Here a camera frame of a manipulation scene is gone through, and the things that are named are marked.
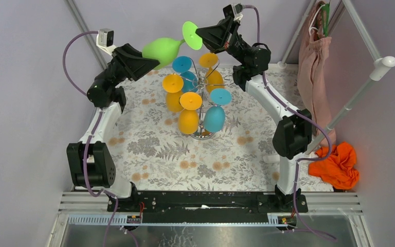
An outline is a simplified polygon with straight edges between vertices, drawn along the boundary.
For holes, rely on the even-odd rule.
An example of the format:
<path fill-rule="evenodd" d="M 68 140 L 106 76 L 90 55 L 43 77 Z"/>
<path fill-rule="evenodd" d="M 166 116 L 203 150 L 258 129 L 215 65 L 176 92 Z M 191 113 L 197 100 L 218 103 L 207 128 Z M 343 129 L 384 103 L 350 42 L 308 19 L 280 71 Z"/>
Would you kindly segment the green wine glass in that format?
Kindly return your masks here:
<path fill-rule="evenodd" d="M 193 50 L 200 50 L 203 46 L 203 39 L 196 33 L 197 29 L 198 26 L 195 23 L 186 21 L 182 26 L 183 38 L 181 40 L 169 37 L 158 38 L 142 49 L 142 57 L 157 60 L 159 65 L 154 69 L 159 70 L 176 59 L 184 43 Z"/>

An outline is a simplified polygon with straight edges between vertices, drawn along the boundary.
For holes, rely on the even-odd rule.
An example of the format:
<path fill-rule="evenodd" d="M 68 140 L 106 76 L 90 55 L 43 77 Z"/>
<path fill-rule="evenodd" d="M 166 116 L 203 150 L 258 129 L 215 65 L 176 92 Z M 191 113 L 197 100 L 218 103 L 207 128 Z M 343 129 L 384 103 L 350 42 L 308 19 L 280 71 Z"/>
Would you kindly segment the orange wine glass back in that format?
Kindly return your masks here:
<path fill-rule="evenodd" d="M 220 65 L 219 57 L 213 53 L 203 54 L 199 59 L 199 65 L 206 68 L 205 84 L 206 90 L 210 94 L 214 89 L 224 88 L 224 79 L 217 67 Z"/>

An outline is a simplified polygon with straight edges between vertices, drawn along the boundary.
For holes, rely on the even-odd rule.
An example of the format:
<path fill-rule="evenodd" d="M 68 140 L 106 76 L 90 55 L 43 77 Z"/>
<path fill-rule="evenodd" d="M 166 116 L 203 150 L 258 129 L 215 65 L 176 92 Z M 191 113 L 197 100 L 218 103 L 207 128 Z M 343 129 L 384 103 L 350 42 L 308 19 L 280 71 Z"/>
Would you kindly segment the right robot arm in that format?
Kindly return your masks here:
<path fill-rule="evenodd" d="M 272 143 L 280 156 L 280 178 L 275 187 L 274 204 L 279 211 L 287 212 L 301 192 L 296 163 L 305 157 L 312 140 L 312 116 L 308 110 L 299 110 L 290 104 L 270 85 L 265 75 L 270 49 L 261 42 L 249 45 L 238 33 L 239 26 L 238 21 L 228 16 L 214 26 L 198 28 L 195 33 L 211 53 L 225 51 L 240 62 L 233 67 L 234 83 L 255 98 L 277 125 Z"/>

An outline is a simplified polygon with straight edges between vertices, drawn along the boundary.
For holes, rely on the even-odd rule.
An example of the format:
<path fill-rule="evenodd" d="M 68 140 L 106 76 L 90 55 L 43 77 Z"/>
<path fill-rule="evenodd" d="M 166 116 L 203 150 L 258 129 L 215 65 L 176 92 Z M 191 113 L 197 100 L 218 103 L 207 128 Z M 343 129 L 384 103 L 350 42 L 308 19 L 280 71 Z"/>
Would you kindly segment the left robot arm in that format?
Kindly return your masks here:
<path fill-rule="evenodd" d="M 127 79 L 137 81 L 159 64 L 156 59 L 145 58 L 130 44 L 114 47 L 111 61 L 86 93 L 95 106 L 92 122 L 80 140 L 66 148 L 73 184 L 89 192 L 97 188 L 110 197 L 120 198 L 119 205 L 126 211 L 134 211 L 139 198 L 132 193 L 130 181 L 116 178 L 116 167 L 107 147 L 127 102 L 120 83 Z"/>

